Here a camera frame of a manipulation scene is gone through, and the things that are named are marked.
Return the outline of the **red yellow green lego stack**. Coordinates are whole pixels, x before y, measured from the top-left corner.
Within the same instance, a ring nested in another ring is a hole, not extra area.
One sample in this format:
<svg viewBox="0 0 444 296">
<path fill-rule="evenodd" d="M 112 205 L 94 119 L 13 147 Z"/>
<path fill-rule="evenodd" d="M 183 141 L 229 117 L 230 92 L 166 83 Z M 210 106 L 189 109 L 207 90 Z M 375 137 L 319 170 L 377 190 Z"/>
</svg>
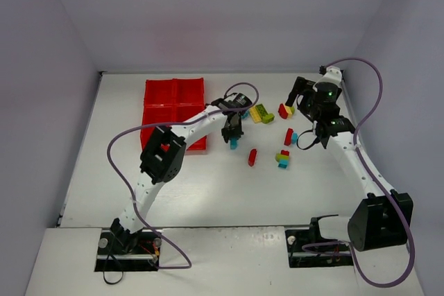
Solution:
<svg viewBox="0 0 444 296">
<path fill-rule="evenodd" d="M 282 119 L 289 119 L 295 113 L 295 108 L 293 106 L 288 106 L 283 103 L 280 103 L 278 108 L 278 114 Z"/>
</svg>

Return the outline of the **yellow long lego brick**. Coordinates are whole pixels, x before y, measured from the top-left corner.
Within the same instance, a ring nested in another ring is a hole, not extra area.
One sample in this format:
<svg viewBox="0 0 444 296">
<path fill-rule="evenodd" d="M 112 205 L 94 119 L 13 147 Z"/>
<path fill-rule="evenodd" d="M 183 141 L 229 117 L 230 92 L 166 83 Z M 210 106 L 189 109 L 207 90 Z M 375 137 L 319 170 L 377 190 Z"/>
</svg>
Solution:
<svg viewBox="0 0 444 296">
<path fill-rule="evenodd" d="M 251 107 L 248 111 L 251 119 L 253 120 L 254 123 L 261 123 L 262 122 L 262 118 L 259 114 L 259 112 L 257 111 L 257 108 L 255 106 Z"/>
</svg>

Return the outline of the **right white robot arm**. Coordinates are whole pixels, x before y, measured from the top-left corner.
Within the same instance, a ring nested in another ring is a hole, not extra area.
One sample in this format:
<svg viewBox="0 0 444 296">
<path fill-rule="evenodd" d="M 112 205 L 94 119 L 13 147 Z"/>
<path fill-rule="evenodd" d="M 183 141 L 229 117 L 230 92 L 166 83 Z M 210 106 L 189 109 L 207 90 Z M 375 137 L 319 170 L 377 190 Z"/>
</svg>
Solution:
<svg viewBox="0 0 444 296">
<path fill-rule="evenodd" d="M 351 216 L 315 218 L 320 237 L 348 242 L 360 252 L 403 245 L 408 238 L 402 221 L 411 221 L 413 200 L 397 192 L 361 148 L 355 127 L 337 104 L 341 92 L 336 83 L 297 77 L 286 101 L 311 121 L 314 143 L 335 158 L 358 199 Z"/>
</svg>

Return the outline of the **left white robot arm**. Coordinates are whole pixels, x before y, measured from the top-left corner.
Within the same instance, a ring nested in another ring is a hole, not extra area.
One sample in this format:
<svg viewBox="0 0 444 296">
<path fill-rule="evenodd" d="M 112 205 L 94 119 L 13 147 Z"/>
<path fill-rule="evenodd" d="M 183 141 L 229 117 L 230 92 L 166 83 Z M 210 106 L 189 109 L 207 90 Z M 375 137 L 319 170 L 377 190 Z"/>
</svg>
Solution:
<svg viewBox="0 0 444 296">
<path fill-rule="evenodd" d="M 226 143 L 239 139 L 244 134 L 241 116 L 254 104 L 245 94 L 233 93 L 216 99 L 186 121 L 152 124 L 140 155 L 139 181 L 129 187 L 130 202 L 114 219 L 110 231 L 115 236 L 140 232 L 160 189 L 179 174 L 186 150 L 213 132 L 220 132 Z"/>
</svg>

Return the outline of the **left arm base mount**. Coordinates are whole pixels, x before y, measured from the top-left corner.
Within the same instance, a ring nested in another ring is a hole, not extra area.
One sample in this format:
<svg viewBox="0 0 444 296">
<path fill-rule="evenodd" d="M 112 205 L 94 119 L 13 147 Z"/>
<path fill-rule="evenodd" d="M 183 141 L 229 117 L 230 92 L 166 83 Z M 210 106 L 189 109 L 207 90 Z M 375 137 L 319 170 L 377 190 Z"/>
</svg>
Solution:
<svg viewBox="0 0 444 296">
<path fill-rule="evenodd" d="M 110 230 L 102 230 L 96 251 L 95 272 L 156 272 L 162 240 L 153 232 L 140 231 L 128 246 Z"/>
</svg>

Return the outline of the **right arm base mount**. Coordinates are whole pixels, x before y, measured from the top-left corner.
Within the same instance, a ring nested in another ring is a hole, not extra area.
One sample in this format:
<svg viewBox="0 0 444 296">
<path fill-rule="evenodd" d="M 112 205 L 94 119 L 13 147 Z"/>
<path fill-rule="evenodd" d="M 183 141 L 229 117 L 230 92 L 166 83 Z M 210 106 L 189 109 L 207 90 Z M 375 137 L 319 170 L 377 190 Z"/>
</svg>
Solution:
<svg viewBox="0 0 444 296">
<path fill-rule="evenodd" d="M 353 266 L 348 246 L 316 236 L 309 229 L 286 229 L 290 268 L 337 268 Z"/>
</svg>

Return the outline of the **blue long lego brick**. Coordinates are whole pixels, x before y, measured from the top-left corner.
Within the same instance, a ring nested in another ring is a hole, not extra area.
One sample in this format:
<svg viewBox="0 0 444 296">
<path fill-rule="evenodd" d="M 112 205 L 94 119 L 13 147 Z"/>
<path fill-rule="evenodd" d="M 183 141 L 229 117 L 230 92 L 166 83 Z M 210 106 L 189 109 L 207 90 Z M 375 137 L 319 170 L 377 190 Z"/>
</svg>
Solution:
<svg viewBox="0 0 444 296">
<path fill-rule="evenodd" d="M 238 148 L 239 145 L 239 138 L 230 138 L 229 140 L 230 143 L 230 149 L 231 150 L 236 150 Z"/>
</svg>

